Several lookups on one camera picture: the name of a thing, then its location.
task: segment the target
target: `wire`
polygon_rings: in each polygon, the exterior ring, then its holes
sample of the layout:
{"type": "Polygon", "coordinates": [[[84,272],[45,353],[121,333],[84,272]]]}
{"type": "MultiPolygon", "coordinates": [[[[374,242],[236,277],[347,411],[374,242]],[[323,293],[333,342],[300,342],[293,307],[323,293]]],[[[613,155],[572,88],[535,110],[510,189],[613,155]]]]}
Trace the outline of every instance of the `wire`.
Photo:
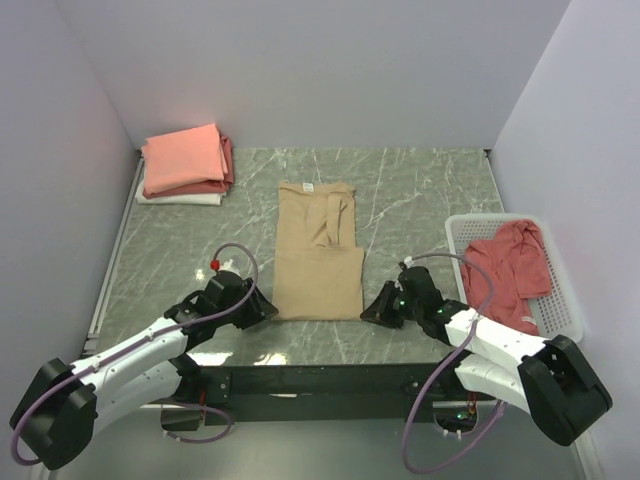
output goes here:
{"type": "MultiPolygon", "coordinates": [[[[217,320],[220,317],[224,317],[225,315],[229,315],[230,313],[235,312],[242,305],[244,305],[244,303],[247,300],[249,300],[249,298],[251,297],[251,295],[253,295],[253,292],[256,289],[256,285],[258,284],[258,263],[256,262],[256,259],[251,254],[249,249],[247,249],[244,245],[240,245],[239,243],[236,243],[236,242],[229,242],[229,243],[224,243],[224,244],[220,245],[220,247],[213,254],[214,260],[216,260],[218,258],[218,255],[220,254],[220,252],[222,252],[222,250],[224,250],[225,248],[228,248],[228,247],[236,247],[236,248],[239,248],[240,250],[242,250],[247,255],[247,257],[249,258],[249,260],[251,262],[251,265],[253,267],[253,280],[254,281],[252,282],[251,286],[249,287],[249,291],[245,294],[245,296],[242,297],[238,303],[236,303],[235,305],[233,305],[233,306],[231,306],[231,307],[229,307],[226,310],[223,310],[221,312],[214,313],[213,315],[209,315],[209,316],[206,316],[206,317],[197,318],[195,320],[191,320],[190,322],[176,323],[175,325],[171,325],[169,327],[162,328],[162,329],[158,330],[154,334],[153,338],[158,338],[160,336],[166,335],[167,333],[170,333],[170,332],[173,332],[173,331],[176,331],[176,330],[181,330],[183,328],[191,327],[193,325],[198,325],[200,323],[210,322],[212,320],[217,320]]],[[[152,341],[152,339],[149,338],[149,337],[141,338],[140,340],[132,343],[131,345],[129,345],[127,347],[124,347],[122,350],[119,350],[119,351],[111,354],[110,356],[108,356],[107,358],[102,360],[97,367],[96,366],[87,367],[87,368],[81,370],[80,372],[73,374],[69,378],[63,380],[62,382],[58,383],[57,385],[55,385],[51,389],[47,390],[44,394],[42,394],[42,396],[40,398],[38,398],[35,402],[33,402],[33,404],[24,412],[24,414],[22,415],[22,417],[20,417],[20,420],[18,420],[18,423],[16,424],[16,428],[14,429],[13,434],[11,436],[11,457],[13,458],[13,460],[17,464],[23,465],[25,467],[29,467],[29,466],[32,466],[32,465],[37,465],[38,463],[41,462],[37,458],[36,459],[23,458],[20,455],[20,452],[18,451],[18,441],[20,439],[20,436],[22,435],[22,432],[23,432],[23,430],[25,428],[25,425],[27,424],[27,421],[29,420],[29,418],[31,418],[31,416],[34,414],[34,412],[38,408],[40,408],[40,406],[42,406],[42,404],[44,402],[46,402],[53,395],[55,395],[56,393],[58,393],[60,390],[62,390],[66,386],[70,385],[71,383],[75,382],[76,380],[80,380],[80,379],[86,377],[87,375],[89,375],[90,373],[95,373],[95,372],[100,371],[102,368],[104,368],[104,367],[106,367],[108,365],[111,365],[113,362],[115,362],[117,360],[120,360],[122,357],[124,357],[126,355],[129,355],[130,353],[136,351],[138,348],[142,347],[143,345],[146,345],[147,343],[149,343],[151,341],[152,341]]],[[[214,409],[214,410],[216,410],[215,413],[221,412],[221,410],[217,410],[217,409],[214,409]]],[[[227,432],[228,432],[228,429],[225,430],[223,432],[223,434],[226,435],[227,432]]]]}
{"type": "Polygon", "coordinates": [[[409,451],[408,451],[409,435],[411,434],[413,421],[416,417],[416,414],[418,413],[418,409],[420,408],[420,405],[422,404],[422,401],[425,395],[427,394],[427,391],[429,390],[429,387],[431,387],[431,385],[436,381],[436,379],[440,376],[440,374],[456,359],[456,357],[458,357],[458,355],[460,355],[464,351],[467,345],[471,343],[471,340],[473,339],[473,336],[476,334],[476,330],[478,328],[478,321],[480,320],[480,315],[489,306],[489,303],[493,299],[493,295],[495,293],[493,282],[491,281],[491,277],[489,277],[487,272],[485,272],[484,269],[482,269],[482,267],[480,267],[474,262],[467,260],[463,256],[455,255],[453,253],[431,252],[431,253],[423,253],[422,255],[417,255],[415,257],[412,257],[411,259],[420,260],[423,258],[431,258],[431,257],[455,258],[463,263],[466,263],[470,267],[476,269],[480,273],[480,275],[482,275],[482,277],[487,281],[487,284],[489,286],[489,294],[487,295],[487,298],[484,299],[480,307],[478,307],[478,309],[476,310],[476,314],[474,316],[473,322],[471,323],[471,329],[469,330],[469,334],[467,335],[467,337],[458,346],[458,348],[456,348],[440,365],[438,365],[438,368],[435,369],[435,371],[431,374],[431,376],[427,379],[425,384],[420,389],[420,392],[418,393],[418,396],[416,397],[416,400],[413,403],[413,406],[411,407],[411,411],[409,412],[409,416],[407,417],[407,422],[405,424],[404,431],[402,433],[402,461],[404,463],[404,466],[407,468],[407,470],[415,474],[435,473],[458,461],[460,458],[466,455],[469,451],[471,451],[471,449],[473,449],[473,447],[476,446],[476,444],[480,441],[480,439],[482,439],[485,436],[485,434],[491,429],[491,427],[493,427],[493,425],[498,420],[498,418],[502,416],[502,414],[504,413],[504,409],[506,407],[506,403],[499,400],[496,403],[496,406],[494,407],[493,411],[487,418],[484,428],[478,432],[477,436],[463,450],[461,450],[459,453],[451,457],[446,462],[443,462],[440,465],[437,465],[431,468],[419,468],[413,465],[409,460],[409,451]]]}
{"type": "Polygon", "coordinates": [[[211,443],[211,442],[215,442],[216,440],[220,440],[222,437],[224,437],[227,433],[229,433],[229,431],[231,430],[231,427],[233,426],[233,419],[231,418],[231,415],[229,415],[227,412],[224,412],[222,410],[219,410],[217,408],[213,408],[213,407],[208,407],[206,405],[196,405],[196,404],[192,404],[192,403],[180,403],[180,402],[172,402],[172,405],[178,405],[179,407],[183,407],[183,408],[188,408],[190,410],[205,410],[209,413],[215,413],[216,415],[221,416],[222,418],[224,418],[227,422],[226,427],[224,428],[224,430],[222,432],[220,432],[219,434],[217,434],[214,437],[211,438],[185,438],[185,437],[180,437],[178,435],[176,435],[173,432],[168,432],[165,430],[165,435],[167,437],[173,438],[174,440],[177,440],[178,442],[181,443],[192,443],[192,444],[203,444],[203,443],[211,443]]]}

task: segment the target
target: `laundry basket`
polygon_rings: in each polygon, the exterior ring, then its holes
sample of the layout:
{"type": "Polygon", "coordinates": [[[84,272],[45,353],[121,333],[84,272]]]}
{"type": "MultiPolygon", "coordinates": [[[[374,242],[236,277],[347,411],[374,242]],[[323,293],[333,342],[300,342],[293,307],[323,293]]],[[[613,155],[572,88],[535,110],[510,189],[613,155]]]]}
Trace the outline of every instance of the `laundry basket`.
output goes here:
{"type": "MultiPolygon", "coordinates": [[[[562,269],[560,257],[553,244],[553,239],[545,225],[531,215],[517,215],[510,213],[471,213],[467,215],[453,215],[445,223],[449,251],[457,255],[464,255],[465,250],[473,240],[492,239],[502,224],[517,219],[534,221],[542,231],[545,255],[551,274],[551,294],[529,300],[531,314],[538,326],[540,335],[553,338],[557,334],[566,335],[574,342],[582,340],[582,316],[578,303],[562,269]]],[[[467,296],[462,284],[462,275],[457,260],[453,260],[453,271],[458,284],[460,300],[466,302],[467,296]]]]}

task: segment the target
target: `red cloth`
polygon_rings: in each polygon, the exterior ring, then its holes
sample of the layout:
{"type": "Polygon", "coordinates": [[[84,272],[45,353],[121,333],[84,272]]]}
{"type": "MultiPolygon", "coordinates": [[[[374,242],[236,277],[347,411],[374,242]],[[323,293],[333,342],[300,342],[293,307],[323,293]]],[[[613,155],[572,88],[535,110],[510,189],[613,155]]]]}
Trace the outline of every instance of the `red cloth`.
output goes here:
{"type": "MultiPolygon", "coordinates": [[[[495,296],[484,315],[514,330],[538,335],[538,328],[531,323],[527,299],[551,293],[543,246],[540,228],[531,220],[507,222],[493,240],[469,244],[465,256],[485,269],[495,286],[495,296]]],[[[487,282],[468,265],[461,270],[467,302],[478,308],[489,293],[487,282]]]]}
{"type": "Polygon", "coordinates": [[[234,182],[233,178],[233,155],[231,140],[229,137],[220,135],[220,144],[224,153],[224,161],[226,164],[226,172],[224,172],[224,180],[205,180],[204,182],[196,182],[180,187],[170,188],[163,192],[149,193],[145,188],[142,193],[146,198],[169,197],[172,195],[191,195],[197,193],[224,193],[231,188],[234,182]]]}

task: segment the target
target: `folded shirt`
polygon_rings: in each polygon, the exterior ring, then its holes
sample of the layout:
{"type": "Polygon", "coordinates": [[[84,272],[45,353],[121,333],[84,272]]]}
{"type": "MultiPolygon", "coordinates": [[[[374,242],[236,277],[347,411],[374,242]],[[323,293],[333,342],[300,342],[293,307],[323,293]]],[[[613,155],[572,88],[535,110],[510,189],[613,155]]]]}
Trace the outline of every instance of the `folded shirt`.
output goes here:
{"type": "Polygon", "coordinates": [[[220,145],[222,149],[223,157],[223,180],[206,180],[204,182],[191,183],[189,185],[182,185],[180,187],[171,188],[159,193],[151,193],[146,188],[144,189],[144,196],[146,198],[160,198],[172,195],[196,195],[196,194],[208,194],[208,193],[225,193],[234,182],[233,176],[233,145],[229,137],[224,135],[220,136],[220,145]]]}
{"type": "Polygon", "coordinates": [[[172,195],[169,197],[147,198],[144,196],[144,177],[136,190],[136,201],[141,205],[221,205],[221,193],[201,193],[197,195],[172,195]]]}
{"type": "Polygon", "coordinates": [[[148,194],[205,181],[223,181],[224,154],[215,124],[147,139],[142,147],[148,194]]]}

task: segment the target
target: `marble table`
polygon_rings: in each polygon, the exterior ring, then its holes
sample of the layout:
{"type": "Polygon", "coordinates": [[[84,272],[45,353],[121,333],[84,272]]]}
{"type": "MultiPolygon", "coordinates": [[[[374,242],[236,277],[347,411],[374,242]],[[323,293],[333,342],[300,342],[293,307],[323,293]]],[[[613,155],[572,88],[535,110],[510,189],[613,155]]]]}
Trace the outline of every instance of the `marble table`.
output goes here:
{"type": "MultiPolygon", "coordinates": [[[[258,286],[272,294],[278,218],[278,183],[344,181],[356,191],[357,243],[366,251],[365,306],[397,263],[408,255],[446,251],[445,220],[454,214],[502,212],[484,151],[480,149],[236,149],[237,183],[221,207],[142,206],[127,212],[117,262],[98,305],[96,353],[153,322],[193,290],[201,289],[221,243],[246,245],[260,265],[258,286]]],[[[237,250],[243,275],[249,262],[237,250]]],[[[458,298],[451,261],[428,268],[448,298],[458,298]]],[[[437,362],[449,352],[414,322],[390,330],[365,322],[264,322],[246,331],[232,326],[198,346],[207,365],[327,365],[437,362]]]]}

